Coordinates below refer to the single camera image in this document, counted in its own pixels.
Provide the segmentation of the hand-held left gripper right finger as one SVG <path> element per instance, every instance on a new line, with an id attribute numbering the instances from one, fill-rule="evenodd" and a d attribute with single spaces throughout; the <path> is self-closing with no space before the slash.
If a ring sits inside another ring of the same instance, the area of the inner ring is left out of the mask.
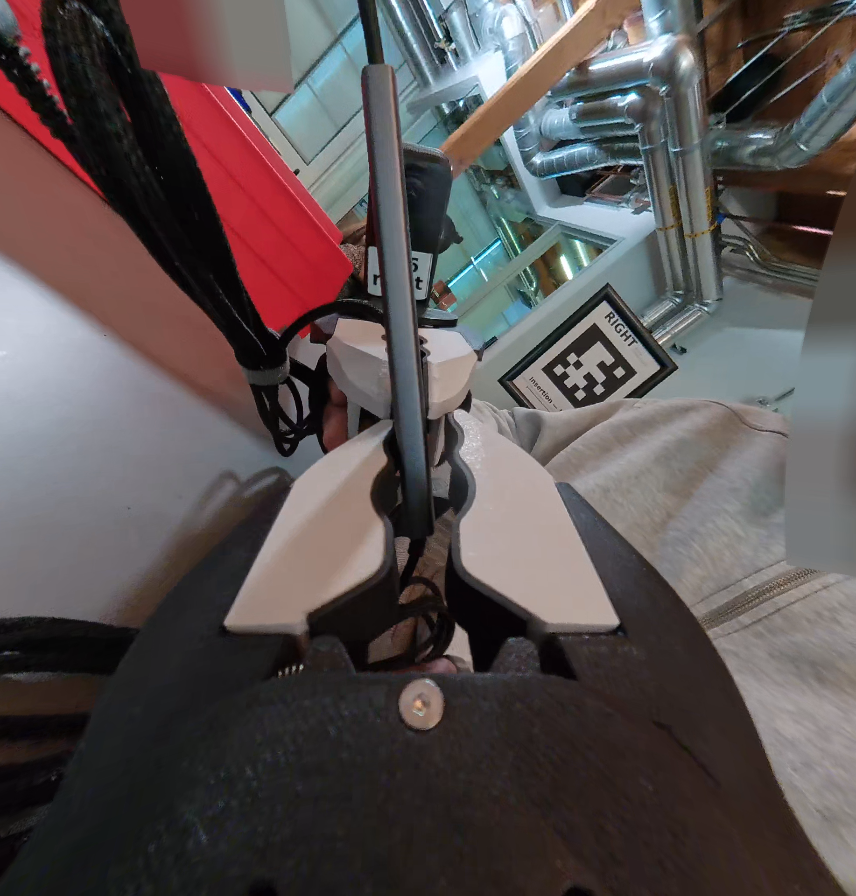
<path id="1" fill-rule="evenodd" d="M 552 475 L 465 411 L 445 429 L 461 580 L 529 632 L 613 632 L 620 619 Z"/>

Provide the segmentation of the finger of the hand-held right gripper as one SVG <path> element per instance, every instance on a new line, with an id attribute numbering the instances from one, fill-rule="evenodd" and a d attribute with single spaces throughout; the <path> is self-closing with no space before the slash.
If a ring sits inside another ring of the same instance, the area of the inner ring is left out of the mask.
<path id="1" fill-rule="evenodd" d="M 470 392 L 477 353 L 457 330 L 423 330 L 427 418 L 439 420 L 459 408 Z"/>
<path id="2" fill-rule="evenodd" d="M 340 318 L 326 345 L 326 366 L 348 401 L 378 420 L 391 418 L 388 343 L 381 324 Z"/>

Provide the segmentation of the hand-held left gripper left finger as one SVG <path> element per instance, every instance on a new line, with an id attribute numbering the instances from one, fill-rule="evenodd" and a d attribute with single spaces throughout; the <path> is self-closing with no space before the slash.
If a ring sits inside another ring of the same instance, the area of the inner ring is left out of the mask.
<path id="1" fill-rule="evenodd" d="M 393 546 L 372 489 L 389 420 L 324 455 L 291 487 L 228 611 L 234 634 L 314 635 L 318 619 L 375 581 Z"/>

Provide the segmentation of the grey USB hub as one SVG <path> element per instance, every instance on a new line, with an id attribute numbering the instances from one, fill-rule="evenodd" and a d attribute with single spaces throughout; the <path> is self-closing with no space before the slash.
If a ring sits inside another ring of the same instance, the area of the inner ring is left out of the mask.
<path id="1" fill-rule="evenodd" d="M 357 6 L 368 62 L 362 73 L 362 90 L 370 174 L 369 215 L 385 303 L 392 419 L 400 455 L 400 524 L 407 537 L 421 540 L 434 532 L 434 499 L 397 81 L 392 66 L 385 63 L 376 3 L 359 1 Z"/>

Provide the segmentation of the red divided plastic bin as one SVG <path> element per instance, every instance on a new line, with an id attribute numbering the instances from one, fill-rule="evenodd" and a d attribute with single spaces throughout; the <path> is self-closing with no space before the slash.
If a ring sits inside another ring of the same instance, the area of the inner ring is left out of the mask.
<path id="1" fill-rule="evenodd" d="M 328 303 L 352 272 L 341 235 L 242 104 L 224 87 L 161 74 L 210 190 L 244 286 L 265 324 L 283 330 Z M 114 219 L 85 172 L 0 71 L 0 237 L 18 201 L 39 211 L 23 235 L 90 245 Z"/>

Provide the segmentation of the person's right forearm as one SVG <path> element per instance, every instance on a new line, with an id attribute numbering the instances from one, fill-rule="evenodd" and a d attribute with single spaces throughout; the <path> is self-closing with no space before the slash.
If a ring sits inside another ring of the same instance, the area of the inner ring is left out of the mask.
<path id="1" fill-rule="evenodd" d="M 471 416 L 569 484 L 689 604 L 789 573 L 788 424 L 757 405 L 618 399 Z"/>

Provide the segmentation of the grey desk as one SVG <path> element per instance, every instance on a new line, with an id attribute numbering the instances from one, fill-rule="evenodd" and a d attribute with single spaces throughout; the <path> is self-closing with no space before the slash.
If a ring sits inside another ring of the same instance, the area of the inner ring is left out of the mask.
<path id="1" fill-rule="evenodd" d="M 0 617 L 139 624 L 281 458 L 212 323 L 0 110 Z"/>

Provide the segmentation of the person's right hand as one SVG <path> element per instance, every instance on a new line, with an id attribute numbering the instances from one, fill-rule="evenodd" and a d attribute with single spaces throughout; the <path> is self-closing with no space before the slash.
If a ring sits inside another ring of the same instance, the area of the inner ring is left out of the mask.
<path id="1" fill-rule="evenodd" d="M 329 380 L 322 410 L 322 448 L 325 454 L 335 451 L 349 440 L 349 402 L 334 381 Z"/>

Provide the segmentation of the person's left hand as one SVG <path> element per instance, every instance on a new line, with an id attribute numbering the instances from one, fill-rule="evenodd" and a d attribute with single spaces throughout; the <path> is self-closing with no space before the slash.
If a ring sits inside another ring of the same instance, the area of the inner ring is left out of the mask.
<path id="1" fill-rule="evenodd" d="M 431 634 L 425 617 L 400 622 L 386 633 L 382 633 L 369 645 L 367 662 L 378 663 L 414 656 L 415 666 L 425 666 L 437 672 L 455 670 L 457 673 L 471 673 L 474 671 L 467 633 L 461 626 L 454 625 L 453 634 L 445 651 L 442 654 L 438 653 L 429 661 L 429 655 L 434 648 L 430 644 L 424 648 L 419 648 L 419 645 L 428 641 Z"/>

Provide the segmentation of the framed black white marker sign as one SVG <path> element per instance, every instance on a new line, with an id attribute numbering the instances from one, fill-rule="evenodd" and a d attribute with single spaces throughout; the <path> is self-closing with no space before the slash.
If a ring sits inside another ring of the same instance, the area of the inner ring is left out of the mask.
<path id="1" fill-rule="evenodd" d="M 522 408 L 559 412 L 641 398 L 677 370 L 670 354 L 606 284 L 498 383 Z"/>

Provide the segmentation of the wooden ceiling beam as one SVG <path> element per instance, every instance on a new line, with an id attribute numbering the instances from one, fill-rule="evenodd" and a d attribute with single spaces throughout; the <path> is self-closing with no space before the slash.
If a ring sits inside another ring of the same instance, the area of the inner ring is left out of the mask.
<path id="1" fill-rule="evenodd" d="M 467 171 L 603 38 L 637 10 L 639 1 L 587 1 L 555 35 L 445 140 L 454 178 Z"/>

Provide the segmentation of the cluster of silver ventilation ducts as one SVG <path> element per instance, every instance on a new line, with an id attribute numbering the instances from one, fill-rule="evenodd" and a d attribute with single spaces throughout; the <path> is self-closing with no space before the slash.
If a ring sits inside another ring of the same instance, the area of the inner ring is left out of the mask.
<path id="1" fill-rule="evenodd" d="M 507 76 L 535 51 L 516 4 L 489 2 L 484 44 Z M 705 65 L 694 31 L 678 29 L 677 2 L 643 2 L 650 38 L 591 56 L 569 70 L 511 129 L 538 180 L 640 162 L 646 172 L 669 290 L 641 319 L 656 342 L 677 340 L 723 298 L 714 169 L 802 167 L 856 122 L 856 50 L 791 123 L 777 129 L 709 128 Z"/>

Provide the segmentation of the glass window wall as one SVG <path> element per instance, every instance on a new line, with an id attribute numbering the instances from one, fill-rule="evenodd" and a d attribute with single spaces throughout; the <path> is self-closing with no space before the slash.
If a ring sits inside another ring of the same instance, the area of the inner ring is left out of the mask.
<path id="1" fill-rule="evenodd" d="M 447 35 L 430 2 L 377 2 L 385 62 L 394 70 L 405 141 L 439 148 L 454 104 L 418 100 L 453 72 Z M 365 37 L 355 1 L 285 3 L 295 87 L 244 92 L 254 121 L 339 227 L 365 216 L 368 160 L 361 73 Z"/>

